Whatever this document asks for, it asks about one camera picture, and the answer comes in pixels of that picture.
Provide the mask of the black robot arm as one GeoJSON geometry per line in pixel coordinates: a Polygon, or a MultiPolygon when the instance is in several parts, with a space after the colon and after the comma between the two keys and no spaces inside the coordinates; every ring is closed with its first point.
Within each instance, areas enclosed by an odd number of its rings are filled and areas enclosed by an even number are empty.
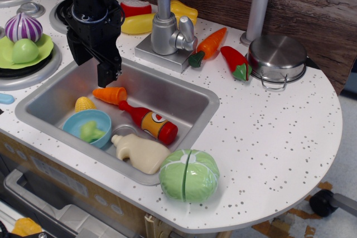
{"type": "Polygon", "coordinates": [[[125,20],[117,0],[73,0],[64,12],[67,42],[78,65],[95,58],[101,88],[116,81],[122,58],[116,41],[125,20]]]}

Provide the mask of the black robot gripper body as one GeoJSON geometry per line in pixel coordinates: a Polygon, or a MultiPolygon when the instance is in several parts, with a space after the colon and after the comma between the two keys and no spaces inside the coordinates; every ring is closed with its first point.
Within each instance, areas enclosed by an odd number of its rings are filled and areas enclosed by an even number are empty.
{"type": "Polygon", "coordinates": [[[73,0],[65,19],[86,50],[99,62],[119,65],[116,47],[122,11],[117,0],[73,0]]]}

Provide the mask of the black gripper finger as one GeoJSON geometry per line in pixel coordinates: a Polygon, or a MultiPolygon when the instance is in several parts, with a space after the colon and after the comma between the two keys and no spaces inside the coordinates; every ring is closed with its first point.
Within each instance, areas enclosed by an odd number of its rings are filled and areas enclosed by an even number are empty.
{"type": "Polygon", "coordinates": [[[92,58],[92,55],[86,50],[80,38],[73,30],[68,30],[66,36],[69,49],[78,66],[86,63],[92,58]]]}
{"type": "Polygon", "coordinates": [[[121,64],[112,65],[105,62],[97,65],[98,86],[105,88],[118,79],[121,74],[121,64]]]}

